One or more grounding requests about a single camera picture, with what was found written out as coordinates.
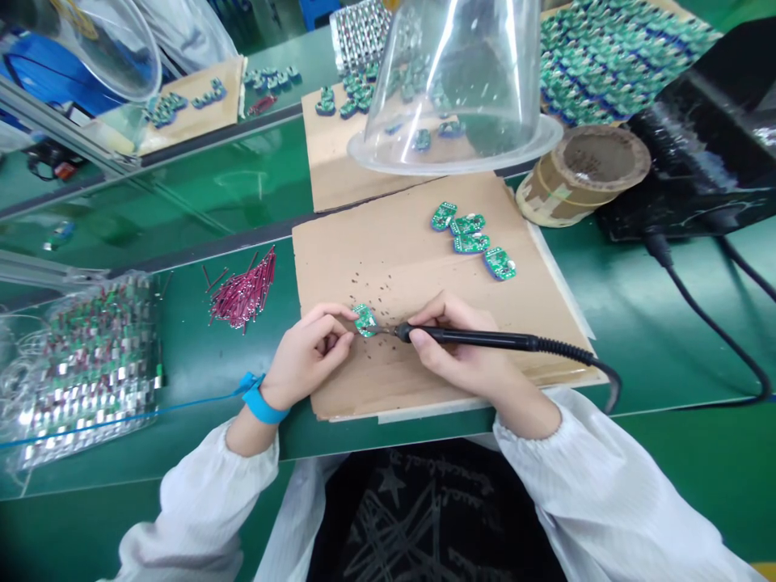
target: right hand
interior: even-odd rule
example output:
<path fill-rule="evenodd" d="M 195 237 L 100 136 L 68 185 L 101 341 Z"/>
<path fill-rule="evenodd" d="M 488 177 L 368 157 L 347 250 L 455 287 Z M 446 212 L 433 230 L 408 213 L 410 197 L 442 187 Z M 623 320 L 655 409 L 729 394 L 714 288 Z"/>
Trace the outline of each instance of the right hand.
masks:
<path fill-rule="evenodd" d="M 447 291 L 439 293 L 407 322 L 415 326 L 444 324 L 462 330 L 499 330 L 489 312 L 476 310 Z M 538 392 L 538 388 L 509 361 L 504 350 L 458 345 L 450 354 L 423 330 L 411 331 L 410 341 L 426 368 L 453 386 L 492 403 L 515 390 Z"/>

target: cardboard sheet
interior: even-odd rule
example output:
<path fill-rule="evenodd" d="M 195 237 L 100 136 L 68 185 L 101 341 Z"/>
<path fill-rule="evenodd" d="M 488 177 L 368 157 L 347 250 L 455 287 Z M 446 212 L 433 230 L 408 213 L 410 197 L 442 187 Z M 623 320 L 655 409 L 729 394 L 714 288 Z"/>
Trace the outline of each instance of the cardboard sheet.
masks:
<path fill-rule="evenodd" d="M 332 117 L 315 112 L 315 104 L 321 99 L 320 91 L 302 97 L 315 212 L 400 192 L 436 178 L 382 174 L 359 166 L 348 156 L 348 141 L 366 126 L 366 115 L 357 112 L 349 120 L 340 118 L 340 106 L 348 95 L 342 83 L 332 86 L 332 89 L 337 106 L 337 113 Z"/>
<path fill-rule="evenodd" d="M 481 255 L 457 255 L 449 231 L 430 221 L 444 201 L 458 216 L 481 213 L 492 246 L 517 264 L 517 277 L 499 282 Z M 442 289 L 490 310 L 502 331 L 543 335 L 592 349 L 542 258 L 525 219 L 492 173 L 450 176 L 386 196 L 293 229 L 302 313 L 318 302 L 371 306 L 379 323 L 396 324 Z M 541 353 L 510 357 L 539 386 L 601 383 L 601 375 Z M 312 397 L 319 419 L 377 415 L 471 397 L 420 364 L 411 345 L 395 338 L 357 336 L 351 360 Z"/>
<path fill-rule="evenodd" d="M 209 69 L 176 79 L 162 87 L 162 97 L 175 92 L 188 99 L 189 104 L 188 107 L 177 112 L 175 121 L 170 125 L 156 129 L 153 124 L 148 124 L 140 146 L 140 154 L 163 150 L 193 137 L 236 124 L 240 91 L 243 88 L 244 63 L 245 57 L 237 56 L 213 65 Z M 226 97 L 202 109 L 195 109 L 191 101 L 195 97 L 201 97 L 207 91 L 212 91 L 210 81 L 214 78 L 221 79 L 221 83 L 226 88 Z"/>

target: blue cord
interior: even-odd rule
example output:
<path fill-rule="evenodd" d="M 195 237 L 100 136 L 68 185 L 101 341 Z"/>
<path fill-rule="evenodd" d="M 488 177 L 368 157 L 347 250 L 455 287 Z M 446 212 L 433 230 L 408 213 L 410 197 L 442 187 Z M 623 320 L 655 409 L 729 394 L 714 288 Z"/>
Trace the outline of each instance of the blue cord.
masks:
<path fill-rule="evenodd" d="M 162 414 L 166 414 L 167 412 L 180 410 L 181 408 L 189 408 L 192 406 L 198 406 L 199 404 L 207 404 L 207 403 L 219 402 L 221 400 L 228 400 L 230 398 L 234 398 L 235 396 L 239 396 L 240 394 L 244 394 L 245 392 L 248 392 L 253 386 L 260 384 L 263 379 L 264 379 L 263 374 L 261 375 L 261 377 L 256 377 L 250 372 L 248 372 L 245 375 L 245 377 L 240 381 L 240 387 L 234 392 L 232 392 L 231 394 L 227 394 L 226 396 L 216 396 L 214 398 L 209 398 L 209 399 L 194 400 L 190 403 L 176 404 L 173 407 L 162 408 L 160 410 L 153 411 L 153 412 L 146 412 L 141 415 L 127 416 L 126 418 L 119 419 L 119 420 L 111 420 L 110 422 L 107 422 L 107 423 L 92 424 L 90 427 L 74 428 L 73 430 L 69 430 L 65 432 L 55 432 L 54 434 L 50 434 L 46 436 L 36 436 L 34 438 L 23 439 L 21 441 L 10 441 L 7 443 L 0 443 L 0 449 L 10 449 L 11 447 L 15 447 L 15 446 L 30 445 L 31 443 L 34 443 L 37 441 L 45 441 L 46 439 L 49 439 L 49 438 L 65 437 L 69 434 L 75 434 L 76 432 L 95 430 L 96 428 L 110 426 L 111 424 L 129 422 L 130 420 L 153 418 L 154 416 L 159 416 Z"/>

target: finger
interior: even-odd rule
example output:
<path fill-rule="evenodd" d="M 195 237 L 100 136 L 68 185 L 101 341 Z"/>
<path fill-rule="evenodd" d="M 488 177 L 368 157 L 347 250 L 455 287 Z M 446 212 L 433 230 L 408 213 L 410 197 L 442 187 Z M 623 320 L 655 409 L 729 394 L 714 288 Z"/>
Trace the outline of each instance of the finger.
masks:
<path fill-rule="evenodd" d="M 350 309 L 350 307 L 339 303 L 319 303 L 299 320 L 298 325 L 308 326 L 311 323 L 318 321 L 324 315 L 339 315 L 349 321 L 356 321 L 358 319 L 358 315 Z"/>
<path fill-rule="evenodd" d="M 442 291 L 434 297 L 418 313 L 410 317 L 410 325 L 422 325 L 420 322 L 435 318 L 437 321 L 446 318 L 453 326 L 473 328 L 476 326 L 477 312 L 460 297 Z"/>
<path fill-rule="evenodd" d="M 442 349 L 429 334 L 423 330 L 412 330 L 410 341 L 420 356 L 420 363 L 426 368 L 451 384 L 456 384 L 456 378 L 460 380 L 461 363 Z"/>
<path fill-rule="evenodd" d="M 326 353 L 329 353 L 329 351 L 336 346 L 337 340 L 339 339 L 339 336 L 335 334 L 329 334 L 326 336 Z"/>
<path fill-rule="evenodd" d="M 443 320 L 443 319 L 444 319 L 444 317 L 431 318 L 428 321 L 416 323 L 415 325 L 428 326 L 428 327 L 439 327 L 440 324 L 442 323 L 441 320 Z"/>
<path fill-rule="evenodd" d="M 345 329 L 345 326 L 338 320 L 334 319 L 334 315 L 324 315 L 318 321 L 313 322 L 307 326 L 307 331 L 310 333 L 310 336 L 315 340 L 316 343 L 320 340 L 326 339 L 326 336 L 329 334 L 334 334 L 337 337 L 340 337 L 348 333 L 348 330 Z"/>
<path fill-rule="evenodd" d="M 319 369 L 324 374 L 324 377 L 334 372 L 334 370 L 336 370 L 347 359 L 354 337 L 356 336 L 353 334 L 353 332 L 349 331 L 345 335 L 341 335 L 337 338 L 337 342 L 334 347 L 329 350 L 329 353 L 318 364 Z"/>

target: clear plastic cover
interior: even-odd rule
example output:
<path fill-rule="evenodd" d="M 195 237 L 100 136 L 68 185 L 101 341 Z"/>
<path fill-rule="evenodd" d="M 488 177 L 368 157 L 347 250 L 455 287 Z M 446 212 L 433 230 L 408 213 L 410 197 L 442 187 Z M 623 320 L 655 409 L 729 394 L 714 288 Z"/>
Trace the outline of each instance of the clear plastic cover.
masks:
<path fill-rule="evenodd" d="M 159 48 L 132 2 L 56 2 L 60 17 L 51 37 L 65 46 L 108 89 L 128 101 L 146 101 L 162 82 Z"/>
<path fill-rule="evenodd" d="M 540 114 L 540 10 L 521 0 L 406 0 L 350 155 L 377 171 L 447 175 L 552 150 L 563 128 Z"/>

